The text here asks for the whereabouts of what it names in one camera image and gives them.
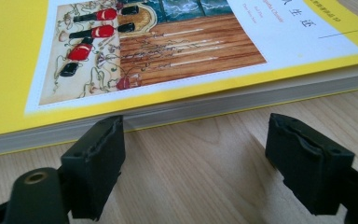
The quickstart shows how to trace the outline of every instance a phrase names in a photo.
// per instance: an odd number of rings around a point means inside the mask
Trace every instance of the clamp jaw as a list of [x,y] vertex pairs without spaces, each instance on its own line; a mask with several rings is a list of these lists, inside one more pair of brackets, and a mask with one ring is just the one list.
[[298,119],[271,114],[266,157],[313,215],[335,215],[343,204],[348,209],[345,223],[358,223],[353,152]]
[[62,156],[62,166],[21,175],[10,200],[0,205],[0,223],[69,223],[98,220],[125,160],[122,117],[97,122]]

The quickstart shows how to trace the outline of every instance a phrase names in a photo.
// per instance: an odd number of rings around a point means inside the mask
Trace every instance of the table surface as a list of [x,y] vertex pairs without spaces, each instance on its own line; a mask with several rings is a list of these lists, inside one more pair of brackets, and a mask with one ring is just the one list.
[[[358,14],[358,0],[340,2]],[[343,206],[336,216],[311,215],[266,160],[270,113],[353,151],[358,170],[358,91],[126,133],[127,159],[99,222],[343,223]],[[71,145],[0,156],[0,203],[18,176],[58,168]]]

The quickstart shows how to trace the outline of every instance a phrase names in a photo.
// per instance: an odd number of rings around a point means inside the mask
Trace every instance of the book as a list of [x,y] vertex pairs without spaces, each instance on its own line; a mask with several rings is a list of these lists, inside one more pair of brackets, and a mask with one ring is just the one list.
[[338,1],[189,2],[0,0],[0,154],[358,90]]

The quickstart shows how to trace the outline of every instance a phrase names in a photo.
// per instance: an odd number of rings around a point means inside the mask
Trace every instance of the wood grain surface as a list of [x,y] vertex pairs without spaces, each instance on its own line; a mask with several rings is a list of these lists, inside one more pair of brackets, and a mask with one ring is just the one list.
[[142,86],[266,62],[233,14],[158,24],[120,45],[121,75]]
[[[340,2],[358,13],[358,0]],[[266,160],[270,113],[352,150],[358,169],[358,91],[126,133],[127,159],[99,223],[343,223],[343,206],[311,215]],[[70,146],[0,156],[0,203],[19,175],[58,168]]]

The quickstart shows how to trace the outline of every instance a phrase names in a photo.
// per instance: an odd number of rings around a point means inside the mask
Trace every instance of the yellow book cover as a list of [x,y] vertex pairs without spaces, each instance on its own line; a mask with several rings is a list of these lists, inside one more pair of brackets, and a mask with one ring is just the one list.
[[0,134],[355,64],[336,0],[0,0]]

